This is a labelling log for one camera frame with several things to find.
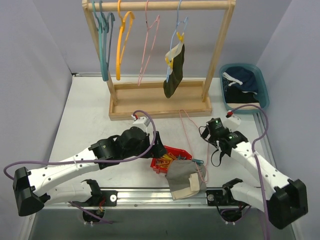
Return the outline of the grey underwear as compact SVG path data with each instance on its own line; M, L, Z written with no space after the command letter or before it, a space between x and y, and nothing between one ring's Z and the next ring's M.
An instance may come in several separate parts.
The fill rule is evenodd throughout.
M174 201L190 198L207 189L206 167L192 160L174 160L166 179Z

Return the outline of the teal clip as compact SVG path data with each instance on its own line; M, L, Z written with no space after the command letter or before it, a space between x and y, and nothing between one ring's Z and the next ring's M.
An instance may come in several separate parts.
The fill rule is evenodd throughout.
M196 163L197 165L199 165L199 166L204 164L204 161L203 161L203 160L200 160L200 159L195 159L195 158L193 158L192 161L193 161L194 163Z

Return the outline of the pink wire hanger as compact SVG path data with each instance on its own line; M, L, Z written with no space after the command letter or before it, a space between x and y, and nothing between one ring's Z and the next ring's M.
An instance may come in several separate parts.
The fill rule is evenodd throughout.
M185 135L185 137L186 137L186 141L187 141L189 150L190 150L192 156L194 157L195 154L194 154L194 150L193 150L193 147L192 147L192 142L191 142L191 140L190 140L190 138L189 138L189 134L188 134L187 128L186 128L186 126L185 126L185 123L184 123L182 114L185 114L186 117L187 117L187 119L188 119L189 121L191 121L196 127L197 127L197 125L196 125L196 123L195 123L193 120L191 120L189 114L188 114L184 109L180 109L180 110L178 111L178 114L179 114L179 119L180 119L180 122L181 122L181 125L182 125L182 128L183 128L183 131L184 131L184 135ZM204 169L205 169L205 176L202 177L202 176L200 175L200 179L201 179L201 181L202 181L203 183L207 184L208 181L209 181L209 177L207 176L207 173L208 173L207 163L206 163L206 164L202 164L202 165L204 166Z
M154 21L148 20L148 7L149 7L150 1L147 0L145 3L145 25L146 25L146 35L145 35L145 41L144 41L144 48L142 53L142 59L141 59L141 65L137 80L137 86L139 87L141 85L141 82L143 80L143 77L145 75L145 72L147 70L151 55L153 53L153 49L155 46L155 42L158 35L158 29L160 24L160 15L158 14Z

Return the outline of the light blue wire hanger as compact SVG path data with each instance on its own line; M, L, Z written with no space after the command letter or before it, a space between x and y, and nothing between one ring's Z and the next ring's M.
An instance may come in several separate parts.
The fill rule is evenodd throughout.
M172 34L171 40L170 40L170 46L169 46L169 51L165 54L165 58L174 58L175 54L178 53L178 50L175 49L174 51L172 51L172 49L177 46L178 44L184 44L184 42L180 42L179 39L177 38L177 32L179 32L180 34L184 33L184 38L185 38L185 31L188 25L188 21L189 21L189 17L186 16L184 19L180 18L180 9L181 9L181 4L182 1L180 0L178 2L178 6L177 6L177 11L176 11L176 24L175 24L175 29L174 32ZM168 68L167 65L167 71L166 71L166 81L168 81L169 79L169 74L171 72L172 69Z

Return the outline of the dark olive underwear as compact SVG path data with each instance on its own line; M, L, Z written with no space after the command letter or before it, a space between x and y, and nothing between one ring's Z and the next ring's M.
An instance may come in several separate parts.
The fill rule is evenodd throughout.
M163 82L163 91L167 99L171 98L183 79L183 65L185 61L185 45L178 44L172 51L177 49L173 58L173 68L168 76L168 81Z

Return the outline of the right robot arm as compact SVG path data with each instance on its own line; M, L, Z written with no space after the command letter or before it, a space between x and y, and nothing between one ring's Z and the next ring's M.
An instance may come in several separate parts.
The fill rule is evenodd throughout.
M221 193L226 204L246 203L265 213L268 221L279 230L308 213L306 185L277 170L253 149L241 132L231 131L220 118L212 118L201 137L218 149L221 158L228 156L235 160L260 184L254 187L240 178L228 181L223 184Z

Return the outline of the wooden hanger rack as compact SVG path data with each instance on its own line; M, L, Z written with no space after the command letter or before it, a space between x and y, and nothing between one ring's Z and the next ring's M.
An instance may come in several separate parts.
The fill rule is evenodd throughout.
M212 104L209 89L218 65L228 28L236 6L234 0L201 0L184 1L179 6L178 1L147 2L105 2L102 4L82 1L86 22L96 48L99 47L98 31L94 20L94 12L111 11L173 11L173 10L223 10L224 16L213 55L205 80L183 80L171 98L165 98L163 83L160 81L143 82L140 86L131 82L114 84L109 79L106 84L110 92L109 117L111 120L127 120L130 113L137 109L148 112L154 118L176 118L180 110L185 110L193 117L210 116Z

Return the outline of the teal plastic hanger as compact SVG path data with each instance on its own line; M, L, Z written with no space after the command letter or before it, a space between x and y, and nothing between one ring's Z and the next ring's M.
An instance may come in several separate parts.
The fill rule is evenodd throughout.
M104 52L104 45L103 45L103 33L104 33L104 27L103 27L103 22L102 22L102 16L98 17L96 8L95 8L95 1L92 0L92 9L93 9L93 14L95 19L97 20L98 27L97 27L97 32L98 32L98 51L99 51L99 63L100 63L100 71L102 75L102 80L104 82L107 82L109 80L108 73L107 73L107 63L105 60L105 52Z

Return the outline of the black underwear in basin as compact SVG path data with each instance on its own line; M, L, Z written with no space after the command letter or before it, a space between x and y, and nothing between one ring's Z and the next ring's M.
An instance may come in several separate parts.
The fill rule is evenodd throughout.
M237 87L228 86L224 91L224 100L230 108L251 104L260 107L253 92L242 92Z

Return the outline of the orange plastic hanger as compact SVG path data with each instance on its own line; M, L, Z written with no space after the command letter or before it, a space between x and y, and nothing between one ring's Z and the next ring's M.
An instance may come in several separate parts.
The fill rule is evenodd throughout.
M115 63L115 76L116 80L121 80L121 65L123 61L123 57L125 54L127 42L132 30L133 22L135 20L135 15L132 11L127 11L124 16L121 14L121 0L117 1L117 14L120 19L120 27L119 27L119 34L117 40L117 48L116 48L116 63ZM124 33L126 31L126 22L128 20L128 28L127 33L124 38Z

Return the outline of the pile of coloured clips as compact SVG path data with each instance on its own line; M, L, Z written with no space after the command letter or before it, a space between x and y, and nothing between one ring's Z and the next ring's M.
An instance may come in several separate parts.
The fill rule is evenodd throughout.
M158 168L165 168L167 169L171 163L175 160L186 160L186 157L183 157L181 155L175 156L172 153L168 153L163 155L161 158L157 158L155 160L155 166Z

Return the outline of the red plastic bin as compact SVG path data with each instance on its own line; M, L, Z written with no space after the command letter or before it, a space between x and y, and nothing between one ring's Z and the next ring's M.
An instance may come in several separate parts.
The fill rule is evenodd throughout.
M165 146L167 153L160 158L153 158L150 167L157 174L167 174L170 165L176 160L191 160L193 156L184 149Z

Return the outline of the lower yellow clip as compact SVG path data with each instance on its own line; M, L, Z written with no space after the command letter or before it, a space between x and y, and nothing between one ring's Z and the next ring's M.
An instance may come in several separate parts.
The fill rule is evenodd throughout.
M165 58L165 62L166 62L166 64L167 64L167 66L168 66L169 69L172 69L172 68L173 68L173 62L174 62L174 59L173 59L173 58L168 58L168 57L166 57L166 58Z

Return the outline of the yellow clip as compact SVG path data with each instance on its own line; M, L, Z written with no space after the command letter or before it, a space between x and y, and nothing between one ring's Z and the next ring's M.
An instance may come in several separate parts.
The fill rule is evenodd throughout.
M176 36L180 42L184 42L184 33L180 34L179 32L177 32Z
M173 59L173 58L168 58L168 57L166 57L166 58L165 58L165 62L166 62L166 64L167 64L167 66L168 66L169 69L172 69L172 68L173 68L173 62L174 62L174 59Z

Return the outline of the aluminium rail base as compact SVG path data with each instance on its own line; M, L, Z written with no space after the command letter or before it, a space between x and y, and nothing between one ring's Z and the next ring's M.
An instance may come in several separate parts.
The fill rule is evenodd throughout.
M187 190L184 190L182 193L184 194L182 197L175 197L173 192L143 189L124 193L123 191L103 190L95 181L84 181L75 185L59 185L42 195L36 195L34 187L31 186L23 190L22 195L17 198L17 206L20 216L28 216L40 211L45 205L65 202L74 202L81 207L96 207L101 201L104 201L105 206L114 207L117 203L126 202L173 204L176 201L198 199L201 196L200 192L188 195ZM208 205L231 206L242 203L260 211L264 210L261 189L250 187L243 182L218 190L208 189L205 194L213 196L207 200Z

